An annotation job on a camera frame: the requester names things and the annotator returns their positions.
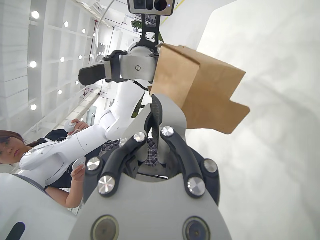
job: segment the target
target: silver bolt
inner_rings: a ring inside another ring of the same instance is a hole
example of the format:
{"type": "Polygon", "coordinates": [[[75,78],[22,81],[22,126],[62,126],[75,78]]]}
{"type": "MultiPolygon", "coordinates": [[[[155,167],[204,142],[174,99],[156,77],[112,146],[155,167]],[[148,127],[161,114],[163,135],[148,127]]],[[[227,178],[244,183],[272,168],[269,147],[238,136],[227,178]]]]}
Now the silver bolt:
{"type": "Polygon", "coordinates": [[[122,138],[122,139],[120,140],[119,146],[122,147],[122,146],[128,141],[128,139],[129,139],[129,138],[127,138],[127,137],[122,138]]]}
{"type": "Polygon", "coordinates": [[[96,170],[100,165],[100,159],[98,157],[93,157],[89,159],[87,163],[87,168],[90,171],[96,170]]]}
{"type": "Polygon", "coordinates": [[[113,177],[108,175],[103,176],[98,181],[98,191],[100,194],[106,195],[114,189],[115,184],[116,184],[116,181],[113,177]]]}
{"type": "Polygon", "coordinates": [[[161,133],[164,136],[169,137],[169,136],[172,136],[175,133],[175,131],[171,126],[165,126],[165,127],[162,128],[161,133]]]}
{"type": "Polygon", "coordinates": [[[215,173],[218,169],[217,164],[209,158],[204,160],[204,167],[210,173],[215,173]]]}
{"type": "Polygon", "coordinates": [[[143,142],[146,139],[146,135],[143,132],[134,134],[133,139],[137,142],[143,142]]]}
{"type": "Polygon", "coordinates": [[[202,196],[206,192],[206,185],[199,177],[191,177],[188,180],[188,189],[195,196],[202,196]]]}

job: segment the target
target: camera lens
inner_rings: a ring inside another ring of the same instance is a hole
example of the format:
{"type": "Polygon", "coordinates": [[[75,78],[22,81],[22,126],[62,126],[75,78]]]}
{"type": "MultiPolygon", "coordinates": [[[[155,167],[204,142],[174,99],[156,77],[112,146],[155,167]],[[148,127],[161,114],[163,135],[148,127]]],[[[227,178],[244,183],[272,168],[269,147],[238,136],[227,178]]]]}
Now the camera lens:
{"type": "Polygon", "coordinates": [[[146,8],[147,10],[153,9],[153,0],[146,0],[146,8]]]}
{"type": "Polygon", "coordinates": [[[100,217],[91,229],[92,240],[116,240],[119,236],[119,224],[117,220],[105,215],[100,217]]]}
{"type": "Polygon", "coordinates": [[[146,0],[133,0],[133,4],[135,9],[146,9],[146,0]]]}
{"type": "Polygon", "coordinates": [[[167,8],[167,1],[166,0],[155,0],[154,8],[158,11],[163,11],[167,8]]]}
{"type": "Polygon", "coordinates": [[[199,217],[191,217],[183,226],[184,240],[209,240],[210,230],[208,225],[199,217]]]}

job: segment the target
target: brown cardboard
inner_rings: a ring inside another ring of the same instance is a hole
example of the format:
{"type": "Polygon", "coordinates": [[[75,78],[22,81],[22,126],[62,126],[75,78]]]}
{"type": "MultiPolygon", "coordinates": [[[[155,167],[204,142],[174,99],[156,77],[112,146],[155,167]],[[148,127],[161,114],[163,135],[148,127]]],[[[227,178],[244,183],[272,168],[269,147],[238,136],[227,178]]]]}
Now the brown cardboard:
{"type": "Polygon", "coordinates": [[[188,129],[231,134],[250,112],[230,101],[245,74],[190,48],[162,44],[151,94],[170,97],[184,112],[188,129]]]}

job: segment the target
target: brown hair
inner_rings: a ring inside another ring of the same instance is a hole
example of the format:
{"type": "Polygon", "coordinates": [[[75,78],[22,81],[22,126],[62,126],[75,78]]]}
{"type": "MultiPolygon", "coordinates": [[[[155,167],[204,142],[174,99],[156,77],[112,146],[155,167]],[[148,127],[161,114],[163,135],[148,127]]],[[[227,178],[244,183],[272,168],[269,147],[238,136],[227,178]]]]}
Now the brown hair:
{"type": "MultiPolygon", "coordinates": [[[[0,130],[0,143],[6,143],[10,137],[14,137],[25,143],[23,140],[22,136],[16,132],[11,132],[11,131],[5,131],[5,130],[0,130]]],[[[27,144],[29,147],[35,147],[39,144],[38,141],[33,141],[30,144],[27,144]]]]}
{"type": "Polygon", "coordinates": [[[0,130],[0,143],[6,143],[10,137],[17,138],[20,141],[24,142],[22,136],[19,135],[18,133],[0,130]]]}

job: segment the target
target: black rubber pad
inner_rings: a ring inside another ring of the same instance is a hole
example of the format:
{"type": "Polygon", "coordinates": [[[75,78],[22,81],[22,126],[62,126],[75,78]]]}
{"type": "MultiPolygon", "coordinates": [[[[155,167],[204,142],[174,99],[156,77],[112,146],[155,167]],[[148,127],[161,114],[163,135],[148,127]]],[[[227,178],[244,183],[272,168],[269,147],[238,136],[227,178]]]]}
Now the black rubber pad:
{"type": "Polygon", "coordinates": [[[82,85],[88,86],[95,84],[97,81],[106,78],[103,64],[94,65],[91,67],[84,67],[79,70],[79,81],[82,85]]]}
{"type": "Polygon", "coordinates": [[[162,123],[162,105],[159,99],[153,94],[151,96],[152,103],[151,103],[151,114],[153,117],[153,125],[152,125],[152,137],[153,140],[156,141],[156,145],[158,147],[159,142],[159,127],[162,123]]]}

